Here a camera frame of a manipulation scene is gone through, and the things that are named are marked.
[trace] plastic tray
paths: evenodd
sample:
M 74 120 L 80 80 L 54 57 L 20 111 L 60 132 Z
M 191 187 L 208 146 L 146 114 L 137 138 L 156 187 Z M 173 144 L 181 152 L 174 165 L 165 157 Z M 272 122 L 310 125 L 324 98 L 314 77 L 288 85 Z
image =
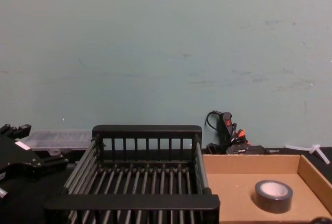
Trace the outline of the plastic tray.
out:
M 65 129 L 35 131 L 21 142 L 33 150 L 46 150 L 51 156 L 56 156 L 63 149 L 86 150 L 91 139 L 91 130 Z

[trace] black tape roll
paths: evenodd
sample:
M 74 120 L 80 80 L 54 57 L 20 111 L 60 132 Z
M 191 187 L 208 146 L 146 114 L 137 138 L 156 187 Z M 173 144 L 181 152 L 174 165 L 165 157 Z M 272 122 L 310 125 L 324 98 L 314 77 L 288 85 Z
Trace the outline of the black tape roll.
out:
M 274 180 L 263 180 L 256 183 L 255 203 L 270 213 L 284 213 L 292 205 L 293 190 L 287 184 Z

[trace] cardboard tray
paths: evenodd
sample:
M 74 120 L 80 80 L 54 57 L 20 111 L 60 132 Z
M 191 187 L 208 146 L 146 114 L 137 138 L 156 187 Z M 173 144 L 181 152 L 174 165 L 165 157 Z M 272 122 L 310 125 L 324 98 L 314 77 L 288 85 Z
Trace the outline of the cardboard tray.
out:
M 308 223 L 331 217 L 332 185 L 299 155 L 204 155 L 207 180 L 220 198 L 219 223 Z M 255 184 L 277 180 L 293 189 L 291 209 L 272 214 L 253 202 Z

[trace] tape roll center hole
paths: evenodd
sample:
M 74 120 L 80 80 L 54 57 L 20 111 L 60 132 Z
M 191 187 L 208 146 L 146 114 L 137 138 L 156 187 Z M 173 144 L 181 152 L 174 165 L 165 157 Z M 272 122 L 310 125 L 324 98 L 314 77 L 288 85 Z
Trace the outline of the tape roll center hole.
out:
M 262 184 L 260 189 L 265 193 L 272 197 L 284 197 L 287 195 L 287 188 L 281 184 L 277 184 L 274 182 L 269 182 Z

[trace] dish rack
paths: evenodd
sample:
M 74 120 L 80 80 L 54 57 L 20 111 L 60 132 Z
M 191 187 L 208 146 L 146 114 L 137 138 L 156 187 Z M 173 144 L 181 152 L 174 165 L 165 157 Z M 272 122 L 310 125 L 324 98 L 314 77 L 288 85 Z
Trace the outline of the dish rack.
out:
M 199 126 L 97 125 L 92 137 L 61 193 L 44 203 L 46 223 L 219 223 Z

